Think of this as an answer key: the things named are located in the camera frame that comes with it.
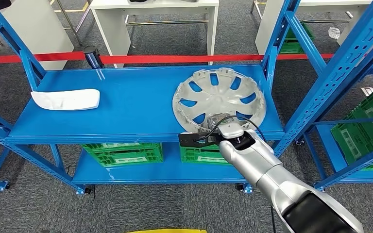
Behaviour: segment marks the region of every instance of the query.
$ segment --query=black cable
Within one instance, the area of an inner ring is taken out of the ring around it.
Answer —
[[[271,217],[272,217],[272,229],[273,229],[274,233],[276,233],[274,207],[273,206],[271,206]]]
[[[225,120],[227,120],[227,119],[230,119],[230,118],[233,118],[233,117],[245,119],[245,120],[247,120],[249,123],[251,123],[252,125],[254,125],[255,128],[256,128],[256,130],[258,130],[259,134],[261,135],[262,139],[263,139],[265,142],[267,142],[267,140],[266,140],[264,134],[262,133],[262,131],[259,129],[259,127],[258,127],[255,123],[253,123],[250,119],[248,119],[248,118],[246,118],[246,117],[244,117],[244,116],[237,116],[237,115],[231,115],[231,116],[226,116],[226,117],[224,117],[223,119],[221,119],[220,121],[218,121],[218,123],[215,125],[215,127],[214,127],[214,128],[213,128],[213,129],[212,129],[212,130],[211,130],[211,131],[210,131],[210,132],[209,132],[205,137],[200,138],[200,139],[198,139],[198,140],[196,140],[196,141],[201,141],[201,140],[205,140],[205,139],[209,138],[209,137],[211,136],[211,134],[213,134],[213,133],[215,132],[215,130],[218,128],[218,126],[219,126],[223,121],[225,121]]]

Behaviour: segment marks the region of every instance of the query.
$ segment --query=table leg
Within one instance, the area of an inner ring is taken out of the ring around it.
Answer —
[[[118,9],[92,9],[109,55],[127,55],[131,39],[125,25],[127,13]],[[124,64],[114,64],[115,68]]]
[[[217,21],[218,21],[218,7],[211,7],[209,9],[209,16],[208,16],[208,30],[207,30],[207,37],[206,37],[206,47],[208,50],[208,55],[214,55],[215,49],[215,36],[217,32]]]
[[[351,19],[348,25],[344,28],[344,30],[342,31],[341,35],[339,36],[337,40],[337,43],[339,45],[341,45],[344,42],[344,40],[347,38],[350,31],[353,29],[353,27],[358,22],[359,18],[361,18],[361,15],[365,12],[366,9],[367,9],[367,6],[362,5],[359,8],[357,8],[357,11],[353,12],[354,17]]]

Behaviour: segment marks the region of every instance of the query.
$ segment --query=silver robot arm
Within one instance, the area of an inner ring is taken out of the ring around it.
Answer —
[[[288,232],[364,232],[361,223],[335,199],[287,171],[256,132],[243,130],[236,122],[218,128],[224,139],[221,155],[265,195]]]

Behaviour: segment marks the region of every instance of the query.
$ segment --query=shelf caster wheel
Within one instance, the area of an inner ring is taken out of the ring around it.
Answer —
[[[244,184],[243,183],[236,183],[235,184],[235,189],[237,189],[238,191],[243,192],[244,191]]]
[[[7,181],[3,181],[5,186],[0,186],[0,192],[3,192],[5,189],[9,188],[9,183]]]
[[[91,194],[91,192],[92,192],[92,189],[85,188],[85,191],[84,191],[85,194]]]
[[[305,143],[304,140],[296,140],[296,141],[295,141],[295,144],[296,144],[297,146],[302,146],[304,143]]]

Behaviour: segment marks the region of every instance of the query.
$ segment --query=lower shelf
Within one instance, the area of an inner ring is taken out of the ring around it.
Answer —
[[[331,129],[334,126],[335,125],[317,125],[317,131],[333,170],[334,172],[337,172],[347,167],[347,163],[345,162],[344,156],[342,156],[342,152],[339,149],[337,142],[331,134]]]
[[[334,126],[335,125],[317,125],[317,131],[328,155],[328,159],[333,166],[335,172],[333,176],[336,176],[338,171],[347,167],[347,163],[336,141],[332,137],[331,129]],[[373,183],[373,170],[357,171],[337,183]]]
[[[164,162],[131,166],[102,167],[85,150],[72,182],[76,184],[165,184],[165,183],[243,183],[233,166],[182,163],[178,143],[163,143]]]

